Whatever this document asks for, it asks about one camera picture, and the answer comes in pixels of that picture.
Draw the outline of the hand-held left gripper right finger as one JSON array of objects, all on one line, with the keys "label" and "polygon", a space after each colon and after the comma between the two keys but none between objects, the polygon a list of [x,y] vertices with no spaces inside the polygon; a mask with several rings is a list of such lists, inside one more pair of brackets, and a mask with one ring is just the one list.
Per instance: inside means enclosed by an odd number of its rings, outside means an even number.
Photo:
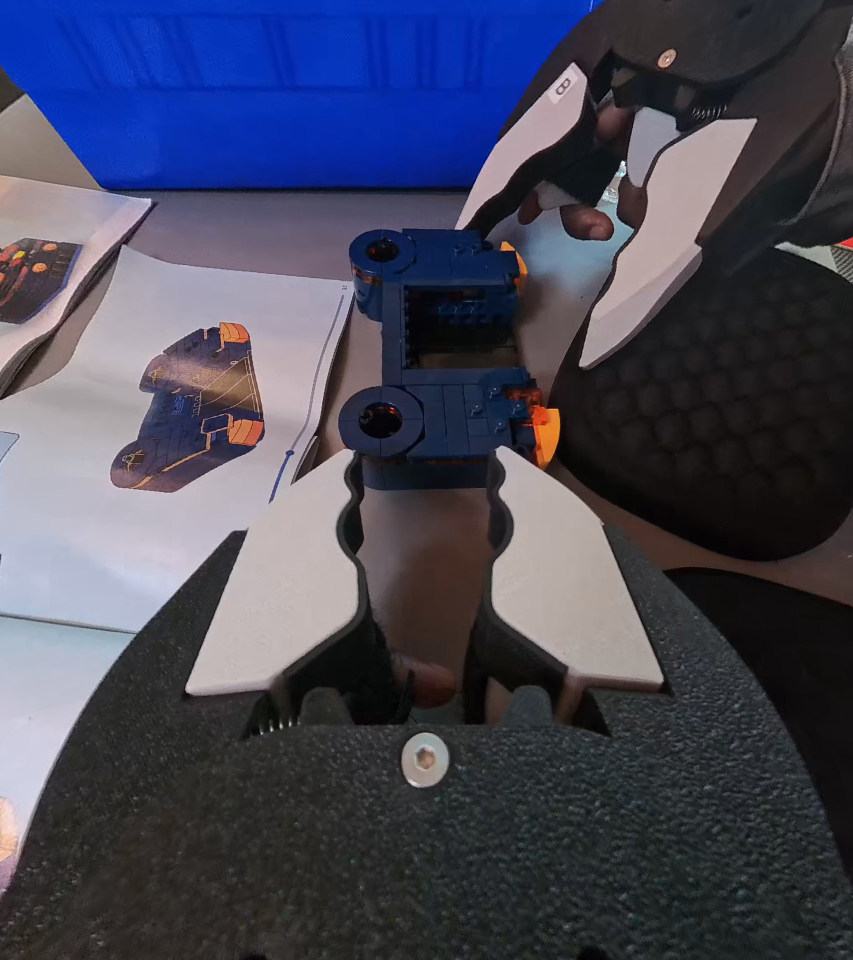
[{"label": "hand-held left gripper right finger", "polygon": [[664,675],[593,510],[513,449],[489,457],[488,542],[471,650],[506,690],[659,692]]}]

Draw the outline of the black quilted pad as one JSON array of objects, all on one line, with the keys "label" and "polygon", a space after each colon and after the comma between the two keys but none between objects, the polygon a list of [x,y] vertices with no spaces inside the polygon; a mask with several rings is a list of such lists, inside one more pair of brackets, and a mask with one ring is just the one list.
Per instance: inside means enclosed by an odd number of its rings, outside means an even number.
[{"label": "black quilted pad", "polygon": [[853,509],[853,283],[770,248],[700,267],[625,346],[550,404],[583,485],[693,544],[751,561],[805,553]]}]

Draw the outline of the dark blue toy brick console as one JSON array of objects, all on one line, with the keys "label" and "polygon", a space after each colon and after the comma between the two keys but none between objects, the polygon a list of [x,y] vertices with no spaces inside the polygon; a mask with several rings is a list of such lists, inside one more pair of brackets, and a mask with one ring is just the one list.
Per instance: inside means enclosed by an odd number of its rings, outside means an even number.
[{"label": "dark blue toy brick console", "polygon": [[351,396],[340,438],[381,491],[486,484],[489,455],[546,468],[560,413],[520,359],[528,268],[476,230],[380,229],[350,244],[355,307],[381,328],[381,383]]}]

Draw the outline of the person's right hand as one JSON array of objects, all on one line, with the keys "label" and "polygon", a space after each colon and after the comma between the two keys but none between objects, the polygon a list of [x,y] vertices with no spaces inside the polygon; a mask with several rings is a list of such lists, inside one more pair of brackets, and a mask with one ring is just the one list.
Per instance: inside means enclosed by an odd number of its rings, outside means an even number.
[{"label": "person's right hand", "polygon": [[[581,200],[600,201],[605,188],[610,184],[613,174],[624,162],[628,152],[631,133],[636,114],[636,106],[616,106],[612,99],[603,102],[597,113],[596,127],[593,133],[588,160],[576,164],[574,173],[566,180],[561,178],[563,189],[577,202],[566,202],[559,206],[561,222],[567,235],[581,241],[605,242],[613,237],[615,224],[603,209],[595,203],[580,202]],[[602,186],[598,183],[586,186],[581,183],[584,177],[580,175],[580,168],[586,167],[591,176],[597,174]],[[577,187],[576,192],[568,190],[568,186]],[[534,222],[546,210],[536,189],[529,193],[520,204],[516,218],[521,225]],[[648,209],[646,190],[636,186],[628,177],[617,188],[616,217],[626,226],[637,229],[643,222]]]}]

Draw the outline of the blue plastic bin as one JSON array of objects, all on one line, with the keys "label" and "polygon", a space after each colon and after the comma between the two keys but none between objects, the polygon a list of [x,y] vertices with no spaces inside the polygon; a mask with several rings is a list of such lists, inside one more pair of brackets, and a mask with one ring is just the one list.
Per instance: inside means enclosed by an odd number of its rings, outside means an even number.
[{"label": "blue plastic bin", "polygon": [[0,65],[108,188],[468,188],[590,1],[0,1]]}]

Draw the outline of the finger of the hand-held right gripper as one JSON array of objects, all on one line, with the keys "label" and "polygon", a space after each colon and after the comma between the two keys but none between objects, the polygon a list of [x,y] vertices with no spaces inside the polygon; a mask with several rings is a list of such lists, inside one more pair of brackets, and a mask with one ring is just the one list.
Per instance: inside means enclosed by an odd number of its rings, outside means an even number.
[{"label": "finger of the hand-held right gripper", "polygon": [[644,175],[646,211],[589,312],[581,369],[631,341],[696,272],[697,236],[756,122],[716,119],[681,134],[671,114],[648,106],[636,113],[626,179],[637,185]]},{"label": "finger of the hand-held right gripper", "polygon": [[588,78],[572,62],[498,139],[469,191],[456,229],[488,234],[530,194],[546,210],[581,203],[561,179],[586,159],[597,122]]}]

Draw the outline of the purple arcade instruction booklet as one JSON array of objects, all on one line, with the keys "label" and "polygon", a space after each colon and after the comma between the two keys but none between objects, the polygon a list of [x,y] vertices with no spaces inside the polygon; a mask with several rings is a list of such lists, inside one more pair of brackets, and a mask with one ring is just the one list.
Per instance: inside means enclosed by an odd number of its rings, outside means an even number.
[{"label": "purple arcade instruction booklet", "polygon": [[0,175],[0,395],[154,202]]}]

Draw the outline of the person's left hand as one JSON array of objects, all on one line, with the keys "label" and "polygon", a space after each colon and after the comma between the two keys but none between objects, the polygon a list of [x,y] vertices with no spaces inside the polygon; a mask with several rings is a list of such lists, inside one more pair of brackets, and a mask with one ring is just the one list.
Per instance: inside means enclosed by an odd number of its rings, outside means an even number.
[{"label": "person's left hand", "polygon": [[428,663],[410,654],[391,653],[394,685],[400,701],[412,709],[444,707],[457,695],[456,675],[447,667]]}]

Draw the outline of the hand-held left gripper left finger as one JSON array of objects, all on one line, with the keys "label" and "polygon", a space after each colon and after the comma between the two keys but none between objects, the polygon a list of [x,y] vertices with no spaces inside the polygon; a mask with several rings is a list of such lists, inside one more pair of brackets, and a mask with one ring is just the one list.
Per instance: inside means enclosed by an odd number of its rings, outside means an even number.
[{"label": "hand-held left gripper left finger", "polygon": [[184,691],[191,697],[346,690],[369,631],[361,457],[342,450],[252,522]]}]

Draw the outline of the open instruction booklet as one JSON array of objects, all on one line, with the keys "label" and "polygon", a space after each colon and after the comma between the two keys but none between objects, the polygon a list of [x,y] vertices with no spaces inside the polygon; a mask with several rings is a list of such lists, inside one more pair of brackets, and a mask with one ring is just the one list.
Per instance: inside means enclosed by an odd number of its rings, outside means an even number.
[{"label": "open instruction booklet", "polygon": [[0,900],[106,671],[293,481],[351,300],[125,247],[65,366],[0,401]]}]

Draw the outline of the black smooth pad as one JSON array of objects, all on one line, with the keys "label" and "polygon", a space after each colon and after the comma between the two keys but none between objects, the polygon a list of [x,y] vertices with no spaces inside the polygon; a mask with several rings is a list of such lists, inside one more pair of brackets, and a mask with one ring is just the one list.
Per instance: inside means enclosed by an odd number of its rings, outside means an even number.
[{"label": "black smooth pad", "polygon": [[853,606],[732,571],[680,568],[667,576],[732,645],[780,714],[853,885]]}]

